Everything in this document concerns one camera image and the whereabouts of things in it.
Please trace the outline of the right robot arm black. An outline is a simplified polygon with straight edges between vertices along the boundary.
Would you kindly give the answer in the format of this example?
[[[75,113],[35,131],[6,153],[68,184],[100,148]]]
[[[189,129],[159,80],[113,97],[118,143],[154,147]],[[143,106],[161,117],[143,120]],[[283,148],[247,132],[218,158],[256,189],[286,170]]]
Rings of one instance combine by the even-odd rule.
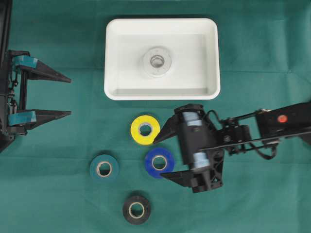
[[[161,173],[193,193],[223,186],[224,156],[254,150],[261,158],[272,160],[277,155],[281,138],[300,137],[311,142],[311,104],[303,102],[275,110],[259,109],[252,113],[217,119],[217,129],[201,104],[187,104],[174,110],[154,143],[177,136],[182,160],[189,168]]]

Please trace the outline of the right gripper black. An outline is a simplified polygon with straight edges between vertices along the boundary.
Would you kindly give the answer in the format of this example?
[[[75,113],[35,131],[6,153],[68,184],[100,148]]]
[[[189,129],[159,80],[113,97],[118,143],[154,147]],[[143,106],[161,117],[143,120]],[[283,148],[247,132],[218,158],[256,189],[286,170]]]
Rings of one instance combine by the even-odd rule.
[[[200,104],[187,104],[174,110],[153,144],[177,135],[183,163],[189,169],[161,173],[161,177],[189,187],[193,193],[211,191],[223,185],[225,150],[223,145],[250,139],[249,127],[225,122],[221,129],[206,115]]]

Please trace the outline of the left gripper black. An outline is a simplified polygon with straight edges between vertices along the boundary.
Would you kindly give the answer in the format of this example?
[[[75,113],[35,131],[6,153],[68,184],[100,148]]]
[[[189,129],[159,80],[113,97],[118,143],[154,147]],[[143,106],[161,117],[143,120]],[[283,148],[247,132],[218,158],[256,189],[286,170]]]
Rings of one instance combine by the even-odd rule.
[[[8,50],[0,66],[0,150],[5,150],[17,135],[26,135],[25,124],[37,125],[69,116],[71,111],[58,110],[20,110],[15,100],[14,88],[18,85],[17,69],[28,80],[47,80],[71,83],[71,79],[52,69],[37,58],[29,56],[28,51]]]

